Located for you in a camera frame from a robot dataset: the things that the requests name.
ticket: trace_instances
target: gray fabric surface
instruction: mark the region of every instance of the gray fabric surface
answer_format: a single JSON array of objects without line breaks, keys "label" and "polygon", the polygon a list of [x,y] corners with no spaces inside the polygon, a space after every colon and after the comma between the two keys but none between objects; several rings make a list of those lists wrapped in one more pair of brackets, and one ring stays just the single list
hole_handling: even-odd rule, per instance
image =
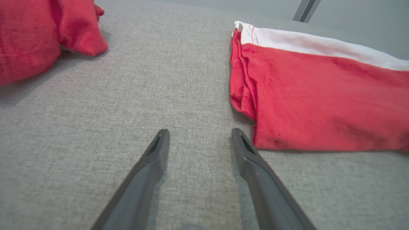
[{"label": "gray fabric surface", "polygon": [[[252,122],[229,102],[235,20],[334,37],[307,24],[199,7],[96,2],[109,51],[69,54],[0,87],[0,229],[89,229],[157,131],[167,169],[148,229],[256,229],[230,132]],[[318,229],[404,229],[409,158],[393,152],[261,151]]]}]

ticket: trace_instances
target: red cloth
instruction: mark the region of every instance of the red cloth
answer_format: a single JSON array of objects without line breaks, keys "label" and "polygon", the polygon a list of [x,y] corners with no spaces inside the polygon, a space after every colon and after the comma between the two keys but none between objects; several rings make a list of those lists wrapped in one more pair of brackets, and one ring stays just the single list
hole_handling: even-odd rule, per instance
[{"label": "red cloth", "polygon": [[93,0],[0,1],[0,85],[48,70],[59,45],[95,56],[108,49]]},{"label": "red cloth", "polygon": [[368,47],[236,22],[233,107],[262,149],[409,151],[409,62]]}]

